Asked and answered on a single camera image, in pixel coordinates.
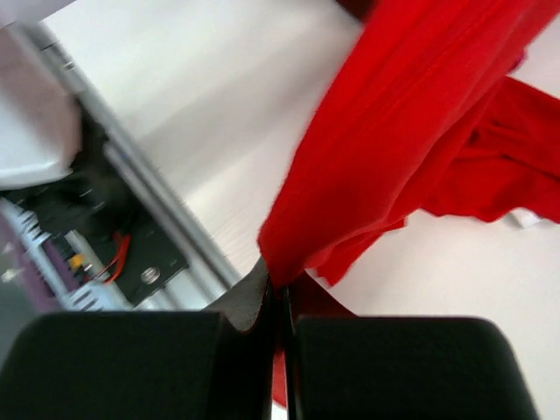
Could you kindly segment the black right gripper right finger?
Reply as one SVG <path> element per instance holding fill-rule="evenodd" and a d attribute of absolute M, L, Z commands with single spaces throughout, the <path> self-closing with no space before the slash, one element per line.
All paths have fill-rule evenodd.
<path fill-rule="evenodd" d="M 483 318 L 358 317 L 283 291 L 292 419 L 535 419 L 512 347 Z"/>

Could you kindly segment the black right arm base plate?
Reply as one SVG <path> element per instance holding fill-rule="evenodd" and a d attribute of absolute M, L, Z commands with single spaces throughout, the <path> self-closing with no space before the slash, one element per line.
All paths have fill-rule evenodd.
<path fill-rule="evenodd" d="M 43 249 L 67 265 L 72 285 L 114 285 L 138 304 L 188 261 L 105 157 L 101 126 L 84 117 L 81 127 L 70 175 L 1 195 L 38 216 Z"/>

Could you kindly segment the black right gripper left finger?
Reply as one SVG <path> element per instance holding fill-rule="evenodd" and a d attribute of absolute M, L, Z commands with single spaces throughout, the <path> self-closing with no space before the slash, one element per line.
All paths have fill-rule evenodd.
<path fill-rule="evenodd" d="M 4 419 L 268 419 L 273 293 L 264 261 L 202 311 L 59 312 L 17 336 Z"/>

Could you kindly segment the red t shirt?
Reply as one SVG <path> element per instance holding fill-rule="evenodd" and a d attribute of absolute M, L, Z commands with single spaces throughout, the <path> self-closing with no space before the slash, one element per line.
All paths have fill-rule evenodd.
<path fill-rule="evenodd" d="M 509 70 L 558 2 L 345 7 L 363 31 L 257 238 L 274 288 L 308 275 L 368 316 L 486 319 L 554 395 L 559 102 Z"/>

